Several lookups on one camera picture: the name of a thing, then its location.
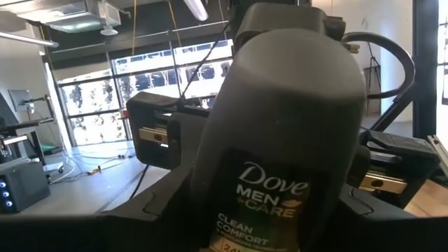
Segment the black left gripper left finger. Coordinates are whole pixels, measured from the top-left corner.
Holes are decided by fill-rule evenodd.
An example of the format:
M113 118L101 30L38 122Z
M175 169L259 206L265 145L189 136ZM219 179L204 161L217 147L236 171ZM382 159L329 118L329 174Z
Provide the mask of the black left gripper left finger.
M2 216L1 251L197 251L182 165L107 211L80 216Z

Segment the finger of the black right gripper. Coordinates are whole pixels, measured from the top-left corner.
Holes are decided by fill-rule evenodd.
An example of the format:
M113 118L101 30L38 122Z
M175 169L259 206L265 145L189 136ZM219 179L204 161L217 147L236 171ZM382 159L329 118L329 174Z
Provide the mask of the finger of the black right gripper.
M167 125L168 169L191 165L197 157L206 117L173 113Z
M366 146L359 145L353 158L353 162L349 169L346 183L350 186L358 188L370 167L371 154Z

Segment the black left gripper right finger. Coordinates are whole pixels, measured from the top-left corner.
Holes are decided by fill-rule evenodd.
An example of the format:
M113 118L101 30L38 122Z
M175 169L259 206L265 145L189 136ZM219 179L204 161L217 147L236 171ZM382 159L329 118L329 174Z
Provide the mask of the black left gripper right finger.
M315 251L447 251L447 217L417 217L344 185Z

